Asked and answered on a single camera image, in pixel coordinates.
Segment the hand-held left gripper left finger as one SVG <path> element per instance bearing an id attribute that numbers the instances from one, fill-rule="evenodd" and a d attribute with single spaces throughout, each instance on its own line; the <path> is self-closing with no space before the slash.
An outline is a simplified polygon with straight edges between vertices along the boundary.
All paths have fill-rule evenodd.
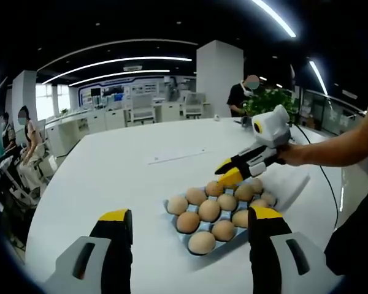
<path id="1" fill-rule="evenodd" d="M 74 241 L 44 282 L 45 293 L 130 293 L 132 211 L 103 214 L 88 236 Z"/>

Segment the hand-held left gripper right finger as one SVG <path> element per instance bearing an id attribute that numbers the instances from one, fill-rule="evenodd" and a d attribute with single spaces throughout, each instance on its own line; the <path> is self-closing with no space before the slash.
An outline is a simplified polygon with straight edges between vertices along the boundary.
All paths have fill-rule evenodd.
<path id="1" fill-rule="evenodd" d="M 253 293 L 332 293 L 343 280 L 324 252 L 272 208 L 248 208 L 248 242 Z"/>

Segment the person's right hand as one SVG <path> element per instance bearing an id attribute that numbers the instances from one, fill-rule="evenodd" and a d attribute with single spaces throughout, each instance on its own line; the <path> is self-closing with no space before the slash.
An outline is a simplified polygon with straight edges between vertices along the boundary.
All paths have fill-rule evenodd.
<path id="1" fill-rule="evenodd" d="M 278 159 L 282 164 L 298 166 L 300 162 L 301 145 L 286 144 L 278 148 Z"/>

